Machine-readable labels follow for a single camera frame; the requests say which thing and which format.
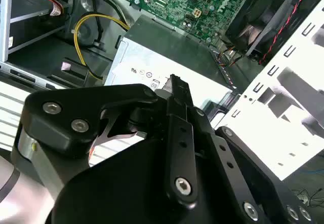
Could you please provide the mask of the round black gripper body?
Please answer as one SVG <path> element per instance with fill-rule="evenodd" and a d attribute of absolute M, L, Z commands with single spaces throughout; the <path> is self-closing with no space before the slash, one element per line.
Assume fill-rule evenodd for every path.
<path fill-rule="evenodd" d="M 242 223 L 216 166 L 195 151 L 198 200 L 187 210 L 164 188 L 166 147 L 137 143 L 78 174 L 59 194 L 52 223 Z"/>

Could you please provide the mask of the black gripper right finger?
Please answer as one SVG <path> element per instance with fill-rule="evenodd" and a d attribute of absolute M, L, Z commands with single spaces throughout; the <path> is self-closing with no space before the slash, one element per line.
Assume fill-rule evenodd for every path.
<path fill-rule="evenodd" d="M 215 223 L 314 223 L 307 207 L 228 127 L 194 109 L 200 206 Z"/>

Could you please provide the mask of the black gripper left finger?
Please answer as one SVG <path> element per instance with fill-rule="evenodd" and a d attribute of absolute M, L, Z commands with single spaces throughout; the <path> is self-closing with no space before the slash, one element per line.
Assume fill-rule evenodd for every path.
<path fill-rule="evenodd" d="M 156 170 L 157 193 L 193 207 L 198 187 L 194 156 L 193 108 L 189 85 L 170 75 L 163 98 L 143 84 L 37 92 L 26 98 L 22 132 L 71 159 L 86 155 L 99 142 L 144 132 L 144 140 L 127 151 L 126 164 L 140 166 L 136 177 Z"/>

